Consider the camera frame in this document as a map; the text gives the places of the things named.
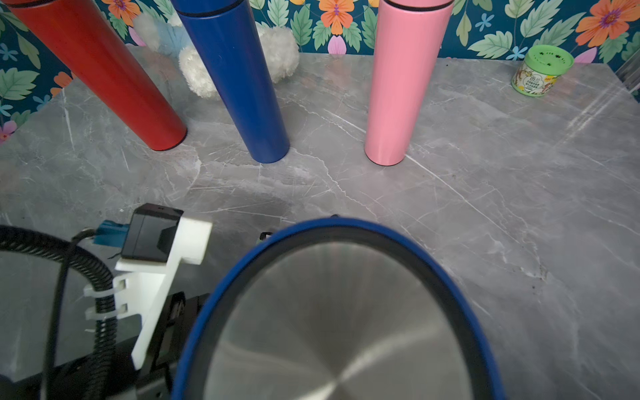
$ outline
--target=green lid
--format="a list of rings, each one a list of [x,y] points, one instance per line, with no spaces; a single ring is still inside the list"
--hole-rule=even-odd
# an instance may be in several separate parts
[[[546,75],[562,75],[573,66],[573,56],[568,51],[548,44],[531,47],[524,61],[529,68]]]

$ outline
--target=blue flower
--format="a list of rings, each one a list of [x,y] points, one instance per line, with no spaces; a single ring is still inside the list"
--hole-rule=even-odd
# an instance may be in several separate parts
[[[7,48],[6,44],[4,43],[0,43],[0,54],[2,54],[2,60],[6,61],[8,59],[12,59],[13,61],[18,61],[18,59],[16,57],[14,57],[14,54],[18,54],[17,51],[15,50],[9,50],[9,48]]]
[[[4,106],[0,106],[0,114],[4,116],[11,116],[11,114],[7,113],[6,110],[13,108],[9,104],[5,104]]]
[[[528,47],[523,47],[521,49],[518,46],[513,48],[513,54],[509,54],[507,56],[507,60],[517,60],[518,58],[523,59],[525,53],[527,52]]]
[[[493,19],[494,15],[491,14],[489,16],[489,18],[486,17],[486,13],[482,13],[482,21],[478,22],[476,24],[476,28],[480,27],[480,32],[482,32],[482,30],[484,29],[484,27],[490,28],[491,27],[491,23],[489,21],[491,21]]]
[[[33,101],[35,101],[36,103],[40,103],[40,105],[36,107],[37,111],[40,111],[40,109],[43,108],[44,105],[49,102],[49,100],[51,100],[51,96],[49,95],[45,95],[42,99],[38,96],[33,96]]]

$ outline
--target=can label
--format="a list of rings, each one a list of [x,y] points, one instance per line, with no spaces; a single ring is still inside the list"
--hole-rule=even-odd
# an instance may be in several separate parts
[[[522,62],[511,83],[523,92],[532,95],[543,95],[556,83],[558,76],[540,74],[529,68],[527,63]]]

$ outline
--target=black cable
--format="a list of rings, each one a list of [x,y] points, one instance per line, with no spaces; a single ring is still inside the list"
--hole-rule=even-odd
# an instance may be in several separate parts
[[[53,379],[53,370],[56,366],[56,348],[58,346],[58,330],[60,328],[60,314],[62,313],[62,299],[65,295],[65,284],[69,272],[69,262],[76,252],[76,246],[82,240],[95,236],[95,229],[85,229],[71,239],[71,243],[65,252],[65,258],[60,263],[60,272],[53,296],[51,318],[49,319],[49,333],[44,349],[44,363],[42,366],[42,382],[40,384],[40,400],[47,400],[50,396],[50,386]]]
[[[0,251],[36,255],[54,262],[63,262],[69,249],[69,242],[33,230],[0,225]],[[87,279],[93,290],[102,292],[113,288],[113,274],[96,256],[79,246],[68,261],[70,268]],[[95,299],[95,311],[99,314],[115,310],[113,295]],[[95,341],[90,356],[90,377],[84,391],[84,400],[104,399],[104,389],[111,360],[115,354],[116,317],[95,322]]]

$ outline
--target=black coiled cable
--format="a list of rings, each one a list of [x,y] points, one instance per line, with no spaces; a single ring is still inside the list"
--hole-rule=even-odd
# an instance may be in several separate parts
[[[0,225],[0,251],[36,255],[55,262],[63,262],[68,255],[69,267],[78,271],[93,287],[101,292],[113,288],[113,275],[107,266],[93,254],[76,246],[75,251],[68,254],[70,243],[57,237],[42,234],[18,227]],[[113,296],[95,299],[97,313],[115,310]],[[104,387],[111,367],[111,359],[115,354],[116,317],[96,321],[95,342],[90,364],[90,378],[84,392],[84,400],[104,399]]]

